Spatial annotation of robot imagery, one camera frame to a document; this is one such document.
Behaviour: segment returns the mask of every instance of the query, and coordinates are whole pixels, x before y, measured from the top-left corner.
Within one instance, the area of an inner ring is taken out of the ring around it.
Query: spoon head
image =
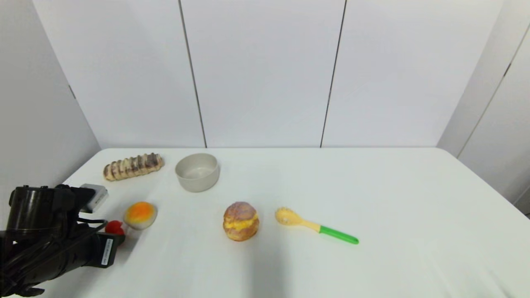
[[[276,220],[280,224],[284,225],[297,225],[301,224],[303,219],[289,208],[279,208],[276,210]]]

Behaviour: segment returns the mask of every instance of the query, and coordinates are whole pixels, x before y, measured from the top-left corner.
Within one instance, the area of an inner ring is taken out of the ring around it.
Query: yellow filling
[[[254,223],[254,221],[257,219],[258,219],[258,215],[254,214],[251,220],[237,221],[237,222],[231,222],[231,223],[225,222],[225,228],[235,229],[236,231],[240,231],[242,229],[246,229],[250,227]]]

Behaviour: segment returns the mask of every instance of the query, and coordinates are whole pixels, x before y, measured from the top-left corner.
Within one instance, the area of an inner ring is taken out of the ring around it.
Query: green handle
[[[357,239],[357,238],[355,238],[353,236],[350,236],[348,234],[344,234],[342,232],[339,232],[337,230],[330,229],[327,226],[321,225],[320,226],[320,233],[327,234],[329,236],[333,236],[335,238],[338,238],[340,240],[344,240],[346,242],[350,242],[350,243],[353,243],[353,244],[359,244],[359,239]]]

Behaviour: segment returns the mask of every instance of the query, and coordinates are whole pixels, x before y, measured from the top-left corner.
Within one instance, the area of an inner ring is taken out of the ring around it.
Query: white bowl
[[[201,192],[215,185],[220,168],[213,155],[197,153],[181,159],[176,164],[175,172],[185,190]]]

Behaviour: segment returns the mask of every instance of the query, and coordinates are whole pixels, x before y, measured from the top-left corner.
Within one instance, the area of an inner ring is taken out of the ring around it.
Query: bread roll
[[[105,166],[105,168],[103,169],[103,176],[105,177],[105,179],[109,180],[109,181],[114,181],[116,180],[116,178],[114,178],[114,175],[112,174],[112,170],[110,168],[110,165],[107,164]]]
[[[259,225],[256,209],[247,202],[235,202],[225,211],[223,228],[228,238],[234,241],[250,239]]]
[[[123,221],[135,230],[144,230],[155,222],[156,215],[155,206],[148,202],[138,202],[125,211]]]
[[[144,154],[113,161],[103,169],[103,177],[109,181],[133,178],[160,170],[164,160],[159,154]]]

